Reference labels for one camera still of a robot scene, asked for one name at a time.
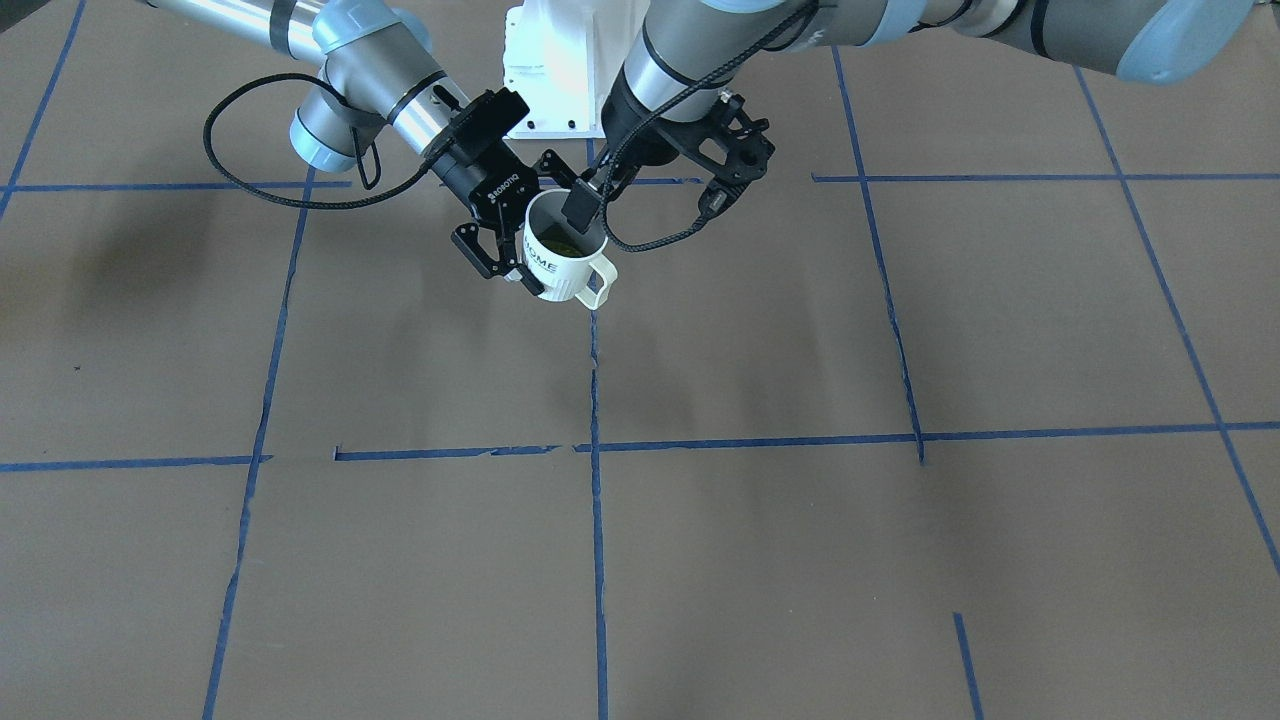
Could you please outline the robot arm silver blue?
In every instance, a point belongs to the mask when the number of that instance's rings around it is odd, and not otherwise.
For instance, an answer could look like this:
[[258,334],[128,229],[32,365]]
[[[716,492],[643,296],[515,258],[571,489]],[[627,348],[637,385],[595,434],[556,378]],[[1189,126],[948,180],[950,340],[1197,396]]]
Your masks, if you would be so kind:
[[763,53],[869,47],[929,29],[986,38],[1126,82],[1204,68],[1248,1],[653,1],[602,110],[605,151],[564,204],[582,231],[645,167],[686,158],[710,173],[696,227],[765,174],[773,145],[730,90]]
[[340,173],[376,156],[392,128],[420,159],[399,186],[361,200],[383,202],[428,174],[468,209],[452,241],[485,278],[503,277],[540,295],[517,234],[543,177],[572,183],[553,152],[539,168],[522,163],[504,137],[529,114],[508,90],[470,99],[433,56],[428,32],[411,13],[383,1],[164,1],[161,9],[218,27],[317,67],[291,120],[294,151],[314,169]]

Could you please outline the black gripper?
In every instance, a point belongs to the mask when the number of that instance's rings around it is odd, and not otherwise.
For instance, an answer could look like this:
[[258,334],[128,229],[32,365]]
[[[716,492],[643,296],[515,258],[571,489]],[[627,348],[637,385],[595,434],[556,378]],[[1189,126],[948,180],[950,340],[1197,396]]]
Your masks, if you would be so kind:
[[[486,91],[452,118],[430,146],[431,172],[476,222],[457,225],[451,240],[485,279],[525,279],[515,240],[526,206],[540,190],[572,190],[579,181],[557,151],[544,150],[531,168],[506,143],[504,136],[527,114],[529,105],[515,91]],[[481,227],[495,231],[495,258],[480,243]]]
[[[605,155],[598,161],[598,179],[612,170],[614,186],[628,184],[644,167],[664,167],[675,161],[681,151],[663,132],[690,127],[690,123],[657,118],[639,129],[650,115],[627,85],[614,85],[602,109],[605,131]],[[588,234],[602,209],[600,191],[588,179],[576,179],[568,188],[561,213],[567,224],[580,234]]]

